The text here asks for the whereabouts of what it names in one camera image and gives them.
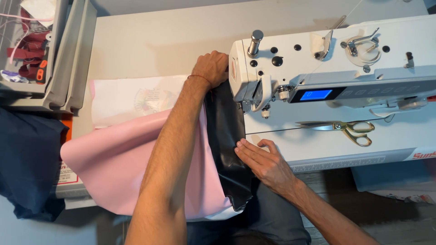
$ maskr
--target pink leather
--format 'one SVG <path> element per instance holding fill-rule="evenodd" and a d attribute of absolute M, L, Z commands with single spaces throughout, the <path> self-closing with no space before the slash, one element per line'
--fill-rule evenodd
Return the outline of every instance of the pink leather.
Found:
<path fill-rule="evenodd" d="M 62 159 L 81 178 L 97 205 L 116 214 L 132 215 L 148 159 L 170 111 L 94 130 L 62 146 Z M 202 107 L 186 182 L 186 218 L 203 218 L 231 206 L 208 144 Z"/>

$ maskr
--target scissor blade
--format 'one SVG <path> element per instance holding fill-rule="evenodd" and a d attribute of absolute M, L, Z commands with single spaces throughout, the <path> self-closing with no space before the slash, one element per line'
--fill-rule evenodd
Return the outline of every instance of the scissor blade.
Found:
<path fill-rule="evenodd" d="M 331 131 L 334 130 L 333 124 L 330 122 L 307 122 L 301 123 L 301 128 L 304 129 L 312 129 L 312 130 L 323 130 L 323 131 Z"/>

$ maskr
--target digital display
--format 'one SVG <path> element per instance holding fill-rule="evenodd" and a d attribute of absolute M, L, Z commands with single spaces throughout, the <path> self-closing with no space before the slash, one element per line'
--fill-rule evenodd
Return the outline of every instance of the digital display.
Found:
<path fill-rule="evenodd" d="M 333 90 L 306 91 L 301 100 L 325 99 Z"/>

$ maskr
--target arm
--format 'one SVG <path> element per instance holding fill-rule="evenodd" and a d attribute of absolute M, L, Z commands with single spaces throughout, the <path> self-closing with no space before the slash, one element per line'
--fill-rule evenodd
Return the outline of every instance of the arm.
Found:
<path fill-rule="evenodd" d="M 157 138 L 140 187 L 126 245 L 186 244 L 185 185 L 195 128 L 207 91 L 228 78 L 228 55 L 200 56 Z"/>
<path fill-rule="evenodd" d="M 370 235 L 342 215 L 292 173 L 271 140 L 261 140 L 259 147 L 245 139 L 236 143 L 235 152 L 253 173 L 272 191 L 296 206 L 332 245 L 378 245 Z"/>

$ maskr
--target person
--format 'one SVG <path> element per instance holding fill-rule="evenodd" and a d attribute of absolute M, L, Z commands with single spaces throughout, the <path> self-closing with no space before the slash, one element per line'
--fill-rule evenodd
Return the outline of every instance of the person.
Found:
<path fill-rule="evenodd" d="M 228 55 L 217 51 L 198 58 L 195 76 L 185 81 L 151 153 L 125 244 L 308 245 L 300 212 L 329 244 L 378 244 L 296 178 L 274 142 L 265 139 L 257 146 L 241 139 L 235 146 L 259 180 L 253 181 L 244 212 L 225 221 L 186 222 L 185 184 L 196 124 L 206 93 L 228 78 L 227 66 Z"/>

